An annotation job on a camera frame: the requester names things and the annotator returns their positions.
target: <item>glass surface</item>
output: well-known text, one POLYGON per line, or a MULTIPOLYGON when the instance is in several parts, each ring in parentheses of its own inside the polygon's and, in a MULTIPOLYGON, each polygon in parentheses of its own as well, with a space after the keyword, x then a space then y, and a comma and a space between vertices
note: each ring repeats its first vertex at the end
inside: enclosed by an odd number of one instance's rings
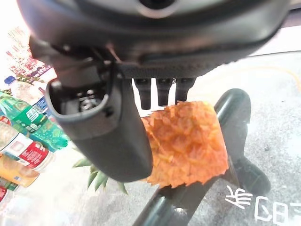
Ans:
MULTIPOLYGON (((254 56, 197 78, 188 101, 204 99, 215 104, 231 88, 248 93, 252 108, 245 157, 264 172, 271 189, 257 202, 256 196, 249 194, 240 197, 251 200, 233 204, 235 198, 226 196, 229 189, 235 194, 238 187, 220 178, 205 195, 189 226, 301 225, 300 62, 300 52, 254 56)), ((152 88, 152 110, 157 110, 155 82, 152 88)), ((173 85, 169 104, 173 104, 174 94, 173 85)), ((150 111, 140 112, 144 116, 150 111)), ((87 190, 89 168, 71 168, 81 154, 71 147, 56 154, 51 169, 30 187, 17 190, 0 215, 0 226, 131 226, 157 189, 142 181, 128 183, 129 195, 125 195, 116 182, 109 181, 106 191, 100 188, 95 192, 93 186, 87 190)), ((185 210, 176 211, 185 215, 185 210)))

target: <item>pineapple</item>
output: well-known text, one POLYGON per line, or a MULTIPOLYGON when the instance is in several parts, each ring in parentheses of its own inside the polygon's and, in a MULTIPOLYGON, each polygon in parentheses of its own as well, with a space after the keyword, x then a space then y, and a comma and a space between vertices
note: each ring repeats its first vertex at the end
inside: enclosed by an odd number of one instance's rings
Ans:
MULTIPOLYGON (((179 102, 153 112, 142 121, 153 155, 153 170, 145 180, 152 185, 177 187, 196 181, 204 184, 228 169, 219 121, 208 103, 179 102)), ((82 163, 79 161, 77 166, 82 166, 82 163)), ((94 166, 91 166, 88 185, 96 176, 95 189, 101 184, 105 187, 108 177, 94 166)))

